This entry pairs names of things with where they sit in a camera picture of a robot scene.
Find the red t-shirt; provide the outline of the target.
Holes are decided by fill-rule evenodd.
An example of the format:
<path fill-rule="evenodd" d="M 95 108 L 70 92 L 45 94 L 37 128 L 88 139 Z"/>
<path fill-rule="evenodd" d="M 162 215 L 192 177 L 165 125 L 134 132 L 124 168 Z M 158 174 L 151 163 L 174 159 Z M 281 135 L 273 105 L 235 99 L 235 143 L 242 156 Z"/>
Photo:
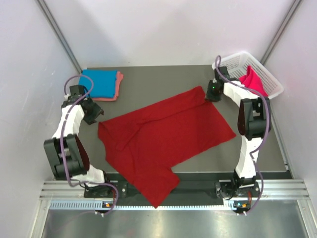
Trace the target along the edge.
<path fill-rule="evenodd" d="M 106 161 L 154 207 L 180 179 L 172 167 L 235 137 L 202 87 L 99 123 Z"/>

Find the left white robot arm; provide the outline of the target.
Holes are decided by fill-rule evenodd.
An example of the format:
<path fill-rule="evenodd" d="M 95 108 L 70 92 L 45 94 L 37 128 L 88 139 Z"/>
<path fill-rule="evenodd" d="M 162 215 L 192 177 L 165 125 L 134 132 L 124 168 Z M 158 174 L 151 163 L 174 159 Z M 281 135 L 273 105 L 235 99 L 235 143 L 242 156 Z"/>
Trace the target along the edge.
<path fill-rule="evenodd" d="M 95 191 L 105 197 L 111 194 L 112 184 L 106 181 L 103 170 L 90 164 L 78 137 L 81 122 L 94 124 L 96 118 L 104 114 L 103 109 L 87 93 L 85 86 L 70 87 L 70 94 L 61 106 L 62 116 L 58 128 L 51 139 L 44 141 L 44 150 L 57 180 L 67 180 L 65 169 L 68 169 L 71 181 L 95 187 Z"/>

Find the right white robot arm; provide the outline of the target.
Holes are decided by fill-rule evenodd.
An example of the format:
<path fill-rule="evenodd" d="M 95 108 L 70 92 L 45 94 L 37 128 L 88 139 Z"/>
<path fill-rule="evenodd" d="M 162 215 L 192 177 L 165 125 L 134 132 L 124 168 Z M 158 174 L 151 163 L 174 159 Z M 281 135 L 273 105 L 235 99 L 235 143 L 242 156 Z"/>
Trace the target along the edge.
<path fill-rule="evenodd" d="M 217 196 L 229 200 L 243 196 L 249 189 L 258 189 L 257 159 L 271 128 L 270 100 L 248 89 L 237 78 L 229 76 L 227 67 L 215 67 L 214 79 L 209 81 L 206 100 L 219 102 L 222 96 L 230 98 L 238 107 L 237 128 L 241 135 L 238 164 L 230 183 L 217 184 Z"/>

